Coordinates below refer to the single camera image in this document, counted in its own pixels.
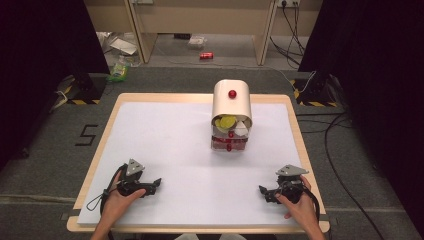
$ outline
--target electrical outlet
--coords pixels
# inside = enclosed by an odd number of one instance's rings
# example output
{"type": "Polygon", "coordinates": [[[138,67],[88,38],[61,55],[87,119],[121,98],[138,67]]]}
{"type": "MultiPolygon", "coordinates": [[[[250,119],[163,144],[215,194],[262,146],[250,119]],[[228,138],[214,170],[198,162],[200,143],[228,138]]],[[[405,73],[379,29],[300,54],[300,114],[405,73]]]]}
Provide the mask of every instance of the electrical outlet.
{"type": "Polygon", "coordinates": [[[277,7],[283,7],[283,1],[286,2],[286,8],[299,7],[300,0],[278,0],[277,7]]]}

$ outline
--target red button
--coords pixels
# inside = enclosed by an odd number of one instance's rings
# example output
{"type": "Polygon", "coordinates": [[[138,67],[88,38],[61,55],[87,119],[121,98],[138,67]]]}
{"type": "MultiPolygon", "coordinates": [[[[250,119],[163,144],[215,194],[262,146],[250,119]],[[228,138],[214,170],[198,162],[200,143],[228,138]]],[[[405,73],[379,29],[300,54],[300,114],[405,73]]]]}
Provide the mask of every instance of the red button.
{"type": "Polygon", "coordinates": [[[236,91],[234,91],[234,90],[230,90],[230,91],[228,92],[228,97],[230,97],[231,99],[236,98],[236,96],[237,96],[237,92],[236,92],[236,91]]]}

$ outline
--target person's arm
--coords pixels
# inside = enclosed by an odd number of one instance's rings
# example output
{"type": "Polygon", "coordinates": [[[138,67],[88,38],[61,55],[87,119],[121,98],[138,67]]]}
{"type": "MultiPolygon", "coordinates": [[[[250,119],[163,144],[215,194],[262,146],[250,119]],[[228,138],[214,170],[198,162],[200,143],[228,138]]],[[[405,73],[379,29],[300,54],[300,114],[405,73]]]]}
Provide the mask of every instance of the person's arm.
{"type": "MultiPolygon", "coordinates": [[[[118,182],[119,176],[121,173],[118,173],[114,179],[113,185],[116,186],[116,182],[118,182]]],[[[107,235],[112,228],[113,224],[115,224],[118,219],[124,215],[127,211],[127,208],[134,202],[136,199],[140,198],[146,193],[146,190],[140,189],[135,191],[129,196],[122,196],[116,188],[111,190],[109,193],[109,197],[105,203],[103,208],[103,213],[100,218],[99,223],[94,230],[93,235],[91,236],[91,240],[104,240],[107,239],[107,235]]]]}
{"type": "MultiPolygon", "coordinates": [[[[308,180],[300,176],[305,186],[311,190],[311,184],[308,180]]],[[[305,230],[309,239],[311,240],[322,240],[325,239],[324,234],[319,227],[317,217],[315,215],[315,208],[312,199],[307,194],[302,194],[298,203],[293,204],[285,196],[278,194],[275,196],[278,201],[284,204],[289,213],[284,215],[284,218],[293,217],[297,223],[305,230]]]]}

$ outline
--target yellow and black hazard tape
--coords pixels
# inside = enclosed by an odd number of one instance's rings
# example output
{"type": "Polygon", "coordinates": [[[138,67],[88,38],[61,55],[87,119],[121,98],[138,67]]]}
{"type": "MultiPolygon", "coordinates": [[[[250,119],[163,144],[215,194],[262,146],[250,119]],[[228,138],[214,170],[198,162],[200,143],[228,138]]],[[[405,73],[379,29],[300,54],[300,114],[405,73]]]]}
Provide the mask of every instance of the yellow and black hazard tape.
{"type": "Polygon", "coordinates": [[[302,91],[304,89],[305,80],[291,80],[290,81],[294,87],[294,97],[297,104],[303,106],[314,106],[314,107],[336,107],[337,104],[333,100],[330,91],[323,91],[321,94],[311,94],[308,91],[302,91]]]}
{"type": "Polygon", "coordinates": [[[100,96],[83,96],[78,94],[79,88],[78,86],[75,86],[75,79],[72,80],[72,82],[69,84],[69,86],[65,89],[64,94],[67,95],[74,95],[73,97],[68,97],[68,101],[66,103],[68,104],[74,104],[74,105],[87,105],[87,104],[99,104],[100,103],[100,96]]]}

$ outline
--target black curtain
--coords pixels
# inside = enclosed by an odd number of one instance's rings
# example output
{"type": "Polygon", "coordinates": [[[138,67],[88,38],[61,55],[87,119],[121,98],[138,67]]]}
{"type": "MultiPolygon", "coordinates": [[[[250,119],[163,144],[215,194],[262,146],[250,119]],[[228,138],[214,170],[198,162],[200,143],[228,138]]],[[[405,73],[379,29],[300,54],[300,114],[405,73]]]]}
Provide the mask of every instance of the black curtain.
{"type": "Polygon", "coordinates": [[[299,70],[325,69],[339,79],[364,146],[421,236],[423,67],[424,1],[324,0],[299,70]],[[346,25],[359,5],[357,22],[346,25]]]}
{"type": "Polygon", "coordinates": [[[109,73],[82,0],[1,1],[0,169],[30,142],[69,75],[109,73]]]}

